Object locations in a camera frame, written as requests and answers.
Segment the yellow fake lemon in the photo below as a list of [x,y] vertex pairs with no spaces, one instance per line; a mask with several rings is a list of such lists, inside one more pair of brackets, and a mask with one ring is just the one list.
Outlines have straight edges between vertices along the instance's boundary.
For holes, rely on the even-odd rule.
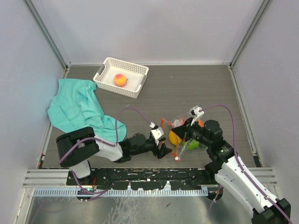
[[168,137],[170,143],[173,145],[179,145],[182,142],[182,140],[173,131],[169,132]]

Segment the clear zip bag orange seal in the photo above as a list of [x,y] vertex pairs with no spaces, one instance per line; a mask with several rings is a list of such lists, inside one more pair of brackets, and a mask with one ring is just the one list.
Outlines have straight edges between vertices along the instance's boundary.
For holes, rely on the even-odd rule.
[[183,125],[184,122],[190,117],[193,118],[194,115],[192,115],[191,112],[186,112],[169,121],[167,121],[165,118],[161,118],[161,127],[167,130],[166,133],[168,134],[168,140],[172,145],[175,146],[175,150],[171,153],[174,156],[175,161],[181,161],[184,153],[187,151],[203,150],[207,148],[207,146],[199,143],[196,140],[186,141],[185,138],[180,138],[171,130],[172,128]]

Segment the fake peach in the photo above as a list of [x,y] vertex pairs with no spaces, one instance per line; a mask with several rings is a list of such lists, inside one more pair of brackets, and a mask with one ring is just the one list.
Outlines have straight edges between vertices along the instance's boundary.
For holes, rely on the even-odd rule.
[[127,77],[121,73],[114,76],[114,84],[118,87],[124,87],[127,84]]

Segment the red fake apple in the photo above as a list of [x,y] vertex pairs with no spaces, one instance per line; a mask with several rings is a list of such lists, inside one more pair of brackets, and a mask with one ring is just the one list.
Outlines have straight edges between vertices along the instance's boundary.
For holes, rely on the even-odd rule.
[[174,120],[174,122],[173,122],[173,126],[174,126],[174,127],[181,126],[181,125],[183,125],[184,123],[185,123],[185,119],[176,119],[176,120]]

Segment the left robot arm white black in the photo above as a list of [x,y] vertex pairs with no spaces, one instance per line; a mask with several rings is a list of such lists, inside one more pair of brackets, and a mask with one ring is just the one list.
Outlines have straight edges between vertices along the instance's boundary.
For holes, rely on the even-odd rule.
[[106,158],[112,162],[124,163],[132,156],[152,152],[158,159],[172,150],[164,143],[165,134],[161,127],[154,126],[149,137],[137,133],[118,143],[105,141],[95,135],[93,128],[85,127],[60,135],[56,139],[59,165],[69,168],[79,182],[88,185],[93,181],[93,172],[88,159],[92,156]]

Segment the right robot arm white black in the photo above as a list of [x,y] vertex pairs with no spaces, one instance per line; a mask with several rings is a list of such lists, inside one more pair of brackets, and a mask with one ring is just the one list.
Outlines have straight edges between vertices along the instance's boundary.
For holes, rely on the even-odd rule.
[[247,210],[253,224],[289,224],[291,205],[278,199],[245,166],[234,148],[223,138],[219,122],[208,120],[203,126],[175,120],[172,131],[182,140],[195,140],[207,146],[212,160],[205,165],[205,179],[218,183]]

